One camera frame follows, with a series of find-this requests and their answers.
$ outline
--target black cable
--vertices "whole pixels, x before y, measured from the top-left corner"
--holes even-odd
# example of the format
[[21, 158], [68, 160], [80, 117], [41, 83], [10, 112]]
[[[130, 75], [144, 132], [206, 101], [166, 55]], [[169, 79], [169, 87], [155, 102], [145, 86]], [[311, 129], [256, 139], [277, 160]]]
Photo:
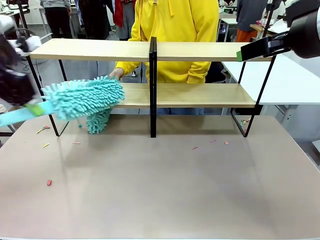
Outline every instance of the black cable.
[[27, 64], [23, 63], [22, 61], [20, 61], [20, 63], [24, 65], [23, 71], [29, 71], [30, 70]]
[[43, 84], [42, 84], [42, 78], [40, 76], [40, 72], [39, 72], [39, 69], [38, 69], [38, 64], [37, 64], [37, 59], [35, 59], [35, 67], [36, 67], [36, 70], [38, 71], [38, 75], [39, 75], [39, 81], [40, 81], [40, 84], [41, 84], [41, 87], [43, 88]]
[[41, 65], [41, 64], [44, 64], [44, 63], [46, 63], [46, 62], [48, 62], [48, 59], [45, 60], [45, 61], [42, 61], [42, 62], [33, 63], [32, 65]]

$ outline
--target gray table surface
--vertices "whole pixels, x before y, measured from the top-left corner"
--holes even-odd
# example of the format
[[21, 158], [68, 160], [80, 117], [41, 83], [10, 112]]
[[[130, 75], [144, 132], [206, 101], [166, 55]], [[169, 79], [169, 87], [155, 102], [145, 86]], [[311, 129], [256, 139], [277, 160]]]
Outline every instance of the gray table surface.
[[229, 116], [160, 116], [157, 138], [147, 115], [113, 115], [98, 135], [44, 126], [0, 149], [2, 237], [320, 237], [319, 171], [273, 117], [248, 138]]

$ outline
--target wooden shelf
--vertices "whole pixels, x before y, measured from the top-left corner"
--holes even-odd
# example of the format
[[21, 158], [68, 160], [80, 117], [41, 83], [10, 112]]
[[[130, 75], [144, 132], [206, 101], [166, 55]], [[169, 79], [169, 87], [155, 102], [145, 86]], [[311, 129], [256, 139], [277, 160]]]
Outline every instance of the wooden shelf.
[[[237, 62], [237, 52], [247, 42], [158, 42], [158, 61]], [[255, 58], [253, 62], [270, 62]]]
[[[149, 108], [147, 83], [122, 83], [126, 99], [117, 108]], [[239, 84], [159, 83], [158, 108], [253, 108], [255, 102]]]
[[149, 42], [53, 38], [30, 54], [32, 59], [148, 62]]
[[[246, 42], [158, 42], [158, 61], [236, 62]], [[149, 42], [54, 38], [30, 54], [32, 59], [148, 62]], [[252, 61], [270, 61], [255, 58]]]
[[[258, 32], [261, 32], [261, 33], [263, 33], [263, 32], [265, 31], [265, 28], [262, 27], [262, 26], [260, 26], [260, 25], [258, 25], [258, 24], [250, 24], [250, 27], [251, 27], [252, 29], [258, 31]], [[270, 31], [268, 31], [267, 34], [266, 34], [267, 37], [268, 37], [268, 36], [272, 36], [272, 35], [275, 35], [275, 33], [272, 33], [272, 32], [270, 32]]]

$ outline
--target person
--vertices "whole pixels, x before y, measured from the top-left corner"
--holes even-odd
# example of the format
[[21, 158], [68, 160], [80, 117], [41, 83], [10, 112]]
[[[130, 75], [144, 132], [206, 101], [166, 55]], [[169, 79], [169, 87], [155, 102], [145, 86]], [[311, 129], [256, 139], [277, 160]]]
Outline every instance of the person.
[[[128, 41], [131, 38], [131, 30], [135, 22], [135, 4], [136, 0], [112, 0], [115, 8], [113, 22], [120, 41]], [[135, 70], [132, 71], [132, 77], [136, 77]]]
[[40, 0], [40, 5], [44, 7], [52, 37], [72, 39], [69, 22], [71, 14], [70, 0]]
[[268, 0], [238, 0], [236, 42], [250, 42], [257, 36], [257, 31], [250, 27], [261, 19]]
[[224, 6], [232, 6], [234, 4], [234, 1], [232, 0], [224, 0], [223, 5]]
[[[218, 1], [137, 0], [129, 41], [215, 42], [219, 22]], [[158, 83], [205, 83], [210, 62], [159, 61]], [[139, 62], [117, 62], [110, 77], [122, 78]], [[149, 77], [149, 64], [146, 63]], [[158, 114], [201, 115], [199, 108], [160, 108]]]
[[87, 39], [106, 40], [111, 31], [105, 1], [79, 0], [79, 9]]

